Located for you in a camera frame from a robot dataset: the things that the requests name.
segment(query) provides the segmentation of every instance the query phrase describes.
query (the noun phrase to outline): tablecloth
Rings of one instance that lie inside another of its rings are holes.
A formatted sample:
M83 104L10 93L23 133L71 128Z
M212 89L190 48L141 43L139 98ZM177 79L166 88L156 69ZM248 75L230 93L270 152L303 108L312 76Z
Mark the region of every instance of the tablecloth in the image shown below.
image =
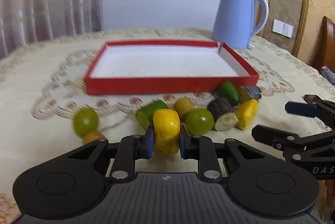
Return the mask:
M178 94L101 96L85 94L83 73L105 41L127 39L210 40L210 32L197 29L110 30L80 36L61 37L21 47L0 62L0 223L19 216L12 185L24 170L82 145L72 130L71 117L83 106L93 107L100 116L100 128L109 142L119 142L131 134L144 134L133 113L156 99L172 106ZM303 102L304 94L334 100L335 89L315 69L265 39L254 36L247 50L237 50L259 73L263 98L259 112L246 130L211 131L214 142L236 138L255 148L282 158L280 151L255 142L251 129L257 124L295 132L300 136L329 130L320 120L289 115L287 101ZM210 93L189 93L197 107L213 99ZM197 171L195 160L179 154L167 156L155 151L150 160L138 160L136 171ZM329 222L320 182L320 198L313 210L319 220Z

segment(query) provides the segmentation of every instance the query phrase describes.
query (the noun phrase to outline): metal screw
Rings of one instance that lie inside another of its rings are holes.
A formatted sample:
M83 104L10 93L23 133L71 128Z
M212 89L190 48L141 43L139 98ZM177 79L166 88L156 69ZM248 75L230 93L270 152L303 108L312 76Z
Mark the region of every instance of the metal screw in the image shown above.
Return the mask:
M209 179L217 179L220 173L216 170L207 170L204 172L204 176Z
M294 160L301 160L301 156L299 154L293 154L292 159Z
M123 170L118 170L112 173L112 177L114 179L125 179L126 177L128 177L128 173Z

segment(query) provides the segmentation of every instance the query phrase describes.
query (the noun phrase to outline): black plastic mount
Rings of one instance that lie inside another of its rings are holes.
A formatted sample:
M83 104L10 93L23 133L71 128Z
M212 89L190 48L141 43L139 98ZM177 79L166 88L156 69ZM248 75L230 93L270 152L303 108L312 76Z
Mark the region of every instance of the black plastic mount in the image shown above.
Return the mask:
M285 104L290 114L318 117L332 129L335 127L335 103L322 100L317 95L305 95L307 102ZM252 137L263 144L283 152L287 162L297 165L316 179L335 179L335 131L300 137L296 133L258 125L252 129Z
M135 160L151 158L153 145L152 126L145 135L127 136L120 143L95 140L25 171L14 183L14 198L22 213L38 219L82 215L96 208L111 189L116 189L114 185L135 182ZM317 181L307 171L238 140L212 143L206 136L189 135L181 126L179 146L183 159L198 161L198 178L205 183L201 191L206 185L217 184L251 214L274 219L298 217L311 210L318 196ZM228 177L223 178L218 158L223 159ZM181 181L190 178L189 173L180 176Z

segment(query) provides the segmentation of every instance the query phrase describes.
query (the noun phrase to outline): fruit piece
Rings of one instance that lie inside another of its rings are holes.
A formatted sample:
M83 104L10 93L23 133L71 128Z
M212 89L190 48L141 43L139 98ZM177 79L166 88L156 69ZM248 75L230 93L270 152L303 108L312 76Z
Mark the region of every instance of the fruit piece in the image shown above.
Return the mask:
M82 108L74 115L72 125L76 134L83 138L98 128L99 117L92 108Z
M225 97L219 97L212 100L207 107L215 119L214 129L217 131L229 130L235 127L238 119Z
M155 147L167 154L179 151L180 120L178 113L170 109L156 110L153 114Z
M106 138L106 137L99 131L95 130L95 131L91 131L90 133L86 134L83 141L84 141L84 144L88 144L98 138Z
M222 83L217 92L220 97L225 97L232 106L235 106L240 102L238 92L234 84L229 81Z
M140 108L136 112L136 120L139 122L142 128L145 130L148 128L149 125L153 125L153 114L156 110L160 109L168 109L169 107L161 100L154 101L149 105L146 105Z
M262 97L261 89L259 89L256 85L238 87L237 92L240 97L241 104L250 99L259 100Z
M256 99L250 99L241 104L240 108L236 112L236 117L238 119L237 127L241 130L245 130L255 117L257 111L258 102Z
M200 108L190 111L186 117L187 130L195 135L204 134L214 126L214 117L209 110Z
M174 109L181 119L185 119L186 115L194 109L194 105L188 97L181 97L176 101Z

